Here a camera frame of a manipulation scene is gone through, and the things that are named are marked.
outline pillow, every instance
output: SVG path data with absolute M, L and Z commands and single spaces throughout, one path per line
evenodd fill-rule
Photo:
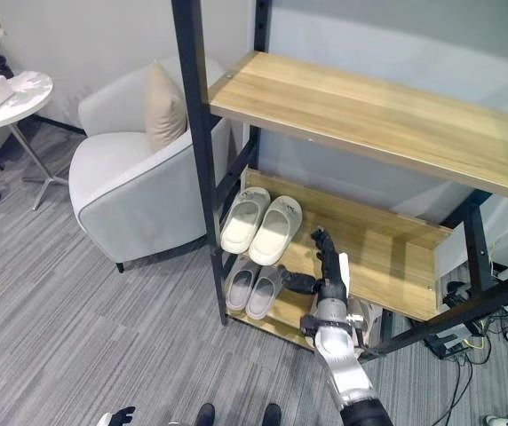
M 152 64 L 147 80 L 145 121 L 153 152 L 165 148 L 187 130 L 185 97 L 159 62 Z

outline wooden shelf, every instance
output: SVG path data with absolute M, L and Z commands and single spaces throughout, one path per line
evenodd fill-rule
M 333 195 L 295 185 L 255 170 L 246 186 L 262 186 L 272 198 L 289 195 L 302 207 L 300 230 L 278 262 L 292 272 L 321 276 L 321 263 L 310 233 L 325 227 L 337 251 L 351 264 L 351 294 L 414 320 L 428 320 L 437 309 L 433 251 L 450 230 L 415 218 L 395 215 Z M 271 320 L 299 327 L 313 299 L 282 291 L 268 314 Z
M 508 197 L 508 114 L 481 106 L 253 52 L 210 110 Z
M 313 349 L 311 346 L 309 346 L 309 344 L 307 344 L 306 338 L 299 333 L 299 326 L 290 327 L 286 324 L 283 324 L 279 320 L 268 317 L 257 321 L 255 319 L 249 318 L 248 315 L 246 315 L 244 312 L 228 311 L 227 313 L 237 320 L 250 324 L 256 328 L 261 328 L 268 333 L 272 333 L 273 335 L 281 337 L 282 339 L 288 340 L 310 350 Z

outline white armchair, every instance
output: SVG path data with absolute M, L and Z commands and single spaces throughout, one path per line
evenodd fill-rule
M 161 61 L 183 89 L 179 59 Z M 224 69 L 207 59 L 207 81 Z M 69 190 L 76 220 L 119 264 L 172 249 L 205 234 L 190 131 L 153 153 L 144 124 L 144 67 L 84 99 L 78 107 L 88 138 L 70 165 Z M 217 183 L 226 173 L 230 126 L 212 131 Z

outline white table top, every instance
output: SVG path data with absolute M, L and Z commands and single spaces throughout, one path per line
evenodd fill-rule
M 48 75 L 24 71 L 8 83 L 15 94 L 0 106 L 0 127 L 36 113 L 51 98 L 52 80 Z

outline white slipper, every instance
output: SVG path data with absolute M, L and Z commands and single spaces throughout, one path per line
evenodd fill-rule
M 226 279 L 226 307 L 228 309 L 232 311 L 244 309 L 259 272 L 260 265 L 252 262 L 247 256 L 236 259 Z
M 276 198 L 250 244 L 249 255 L 257 264 L 275 264 L 301 225 L 301 207 L 287 195 Z
M 253 320 L 263 319 L 280 291 L 282 291 L 281 272 L 273 266 L 264 266 L 248 298 L 246 315 Z
M 246 188 L 236 195 L 220 234 L 222 249 L 235 254 L 248 250 L 268 204 L 270 194 L 258 186 Z

